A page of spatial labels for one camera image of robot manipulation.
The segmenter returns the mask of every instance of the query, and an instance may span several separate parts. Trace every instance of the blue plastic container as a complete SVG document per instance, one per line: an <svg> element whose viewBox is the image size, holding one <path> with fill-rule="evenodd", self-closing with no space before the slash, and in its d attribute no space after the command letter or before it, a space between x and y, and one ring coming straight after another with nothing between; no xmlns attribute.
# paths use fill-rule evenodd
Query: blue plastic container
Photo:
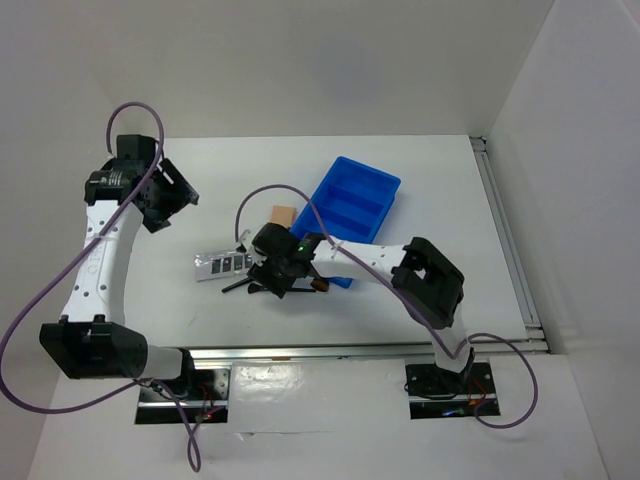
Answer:
<svg viewBox="0 0 640 480"><path fill-rule="evenodd" d="M393 204L400 179L346 157L338 157L311 197L331 235L342 240L372 243ZM309 206L291 227L298 238L320 232ZM349 288L350 278L331 281Z"/></svg>

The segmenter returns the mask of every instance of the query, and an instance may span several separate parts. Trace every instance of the plastic blister pack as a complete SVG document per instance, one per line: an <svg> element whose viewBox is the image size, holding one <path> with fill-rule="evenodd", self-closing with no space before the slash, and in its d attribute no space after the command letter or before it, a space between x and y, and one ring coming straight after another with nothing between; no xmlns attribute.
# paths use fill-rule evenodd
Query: plastic blister pack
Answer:
<svg viewBox="0 0 640 480"><path fill-rule="evenodd" d="M220 250L196 254L194 264L195 280L202 282L246 274L253 265L253 259L251 255L235 250Z"/></svg>

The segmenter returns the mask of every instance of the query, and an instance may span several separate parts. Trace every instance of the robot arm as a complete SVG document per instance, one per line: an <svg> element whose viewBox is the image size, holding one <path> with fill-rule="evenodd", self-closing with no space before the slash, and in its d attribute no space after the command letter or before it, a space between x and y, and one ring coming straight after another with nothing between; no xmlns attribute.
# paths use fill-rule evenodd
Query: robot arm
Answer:
<svg viewBox="0 0 640 480"><path fill-rule="evenodd" d="M142 178L155 155L155 140L140 135L117 138L117 158L93 172L85 185L85 245ZM40 343L69 378L172 379L188 367L188 354L161 348L124 326L124 287L136 234L169 226L168 218L198 195L164 159L147 187L127 206L110 231L78 268L58 323L44 324Z"/></svg>
<svg viewBox="0 0 640 480"><path fill-rule="evenodd" d="M409 245L394 246L334 241L399 290L421 314L421 319L414 320L429 322L447 348L456 351L466 338L460 308L464 276L438 249L418 237ZM258 232L245 231L240 245L254 258L248 276L280 298L297 278L348 277L379 283L322 234L310 233L298 240L286 228L267 223ZM437 342L433 345L436 365L443 375L452 384L463 384L473 363L473 349L466 344L458 357L451 359Z"/></svg>

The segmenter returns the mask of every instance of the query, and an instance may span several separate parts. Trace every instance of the white floor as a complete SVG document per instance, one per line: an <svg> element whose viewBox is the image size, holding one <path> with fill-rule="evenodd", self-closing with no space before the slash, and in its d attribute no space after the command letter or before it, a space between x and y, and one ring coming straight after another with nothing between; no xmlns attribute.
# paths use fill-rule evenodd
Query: white floor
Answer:
<svg viewBox="0 0 640 480"><path fill-rule="evenodd" d="M566 358L530 359L538 408L504 432L472 418L410 420L398 360L243 367L232 385L229 423L198 434L200 478L606 480ZM504 423L526 410L531 384L516 357L496 357L492 365L503 413L494 420ZM121 383L63 378L53 405L89 400ZM29 480L196 478L184 428L135 426L136 400L130 390L84 412L49 416Z"/></svg>
<svg viewBox="0 0 640 480"><path fill-rule="evenodd" d="M466 276L470 332L523 338L525 329L480 175L465 136L170 139L167 156L200 193L200 204L155 235L141 231L127 279L127 326L156 345L327 345L429 341L378 285L354 283L327 295L222 295L233 280L196 283L193 255L233 247L238 204L268 183L311 194L337 156L402 180L376 238L431 240ZM304 206L291 192L266 192L247 206L242 226L260 225L274 204Z"/></svg>

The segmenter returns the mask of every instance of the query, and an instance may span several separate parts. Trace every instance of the blue bin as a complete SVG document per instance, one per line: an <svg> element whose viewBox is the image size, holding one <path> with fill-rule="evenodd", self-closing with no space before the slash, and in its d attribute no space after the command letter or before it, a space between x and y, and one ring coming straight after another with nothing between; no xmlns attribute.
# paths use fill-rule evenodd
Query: blue bin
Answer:
<svg viewBox="0 0 640 480"><path fill-rule="evenodd" d="M338 157L311 197L331 235L358 243L372 243L393 204L400 179L346 157ZM298 238L320 232L313 211L306 206L291 227ZM331 282L349 288L350 278Z"/></svg>

